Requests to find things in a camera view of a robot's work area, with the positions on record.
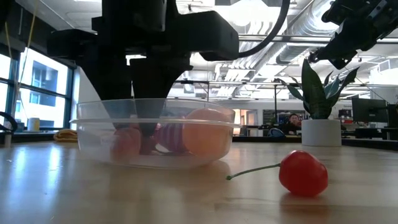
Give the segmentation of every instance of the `clear plastic bowl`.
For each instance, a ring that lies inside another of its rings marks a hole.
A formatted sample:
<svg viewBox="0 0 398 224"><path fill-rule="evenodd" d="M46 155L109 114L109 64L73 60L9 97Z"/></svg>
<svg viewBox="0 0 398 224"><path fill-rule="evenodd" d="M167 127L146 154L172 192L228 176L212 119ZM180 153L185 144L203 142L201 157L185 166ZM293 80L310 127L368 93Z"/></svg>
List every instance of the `clear plastic bowl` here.
<svg viewBox="0 0 398 224"><path fill-rule="evenodd" d="M89 159L134 167L189 169L224 157L235 112L196 100L140 99L80 103L78 142Z"/></svg>

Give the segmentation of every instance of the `wooden table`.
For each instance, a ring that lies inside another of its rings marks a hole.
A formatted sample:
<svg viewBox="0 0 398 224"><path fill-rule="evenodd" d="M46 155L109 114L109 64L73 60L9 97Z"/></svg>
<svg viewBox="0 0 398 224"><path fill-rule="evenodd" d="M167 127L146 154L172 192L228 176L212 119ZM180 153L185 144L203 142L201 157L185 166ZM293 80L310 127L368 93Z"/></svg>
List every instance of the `wooden table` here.
<svg viewBox="0 0 398 224"><path fill-rule="evenodd" d="M236 143L221 161L189 171L111 166L76 144L0 149L0 223L398 223L398 154L354 147ZM237 177L304 149L327 166L329 188L294 197L278 169Z"/></svg>

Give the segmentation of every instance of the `white pot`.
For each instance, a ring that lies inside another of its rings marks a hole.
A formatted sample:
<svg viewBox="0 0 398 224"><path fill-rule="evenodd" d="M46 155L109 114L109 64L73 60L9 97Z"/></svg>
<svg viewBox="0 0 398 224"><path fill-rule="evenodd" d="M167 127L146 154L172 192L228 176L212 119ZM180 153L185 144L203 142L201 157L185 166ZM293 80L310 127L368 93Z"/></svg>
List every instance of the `white pot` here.
<svg viewBox="0 0 398 224"><path fill-rule="evenodd" d="M312 119L302 121L303 146L341 146L341 126L339 120Z"/></svg>

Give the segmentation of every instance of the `computer monitor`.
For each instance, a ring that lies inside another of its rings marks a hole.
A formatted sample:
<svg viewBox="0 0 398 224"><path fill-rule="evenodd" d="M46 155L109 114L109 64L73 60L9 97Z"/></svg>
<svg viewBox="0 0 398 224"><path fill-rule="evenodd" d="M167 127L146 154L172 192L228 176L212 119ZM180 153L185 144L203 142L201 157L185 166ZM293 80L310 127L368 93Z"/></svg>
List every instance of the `computer monitor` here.
<svg viewBox="0 0 398 224"><path fill-rule="evenodd" d="M387 123L387 105L384 100L353 98L353 119L359 122Z"/></svg>
<svg viewBox="0 0 398 224"><path fill-rule="evenodd" d="M387 105L388 127L398 128L398 105Z"/></svg>

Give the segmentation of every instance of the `red cherry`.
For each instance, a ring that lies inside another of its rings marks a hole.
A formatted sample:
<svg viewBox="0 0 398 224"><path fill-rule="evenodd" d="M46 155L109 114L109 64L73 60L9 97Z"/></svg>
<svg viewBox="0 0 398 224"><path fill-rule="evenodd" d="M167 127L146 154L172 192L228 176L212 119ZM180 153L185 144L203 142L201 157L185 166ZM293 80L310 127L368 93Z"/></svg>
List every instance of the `red cherry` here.
<svg viewBox="0 0 398 224"><path fill-rule="evenodd" d="M314 197L328 187L326 167L313 155L304 151L293 151L282 159L280 164L240 172L227 176L227 180L248 172L273 167L280 167L279 181L292 194Z"/></svg>

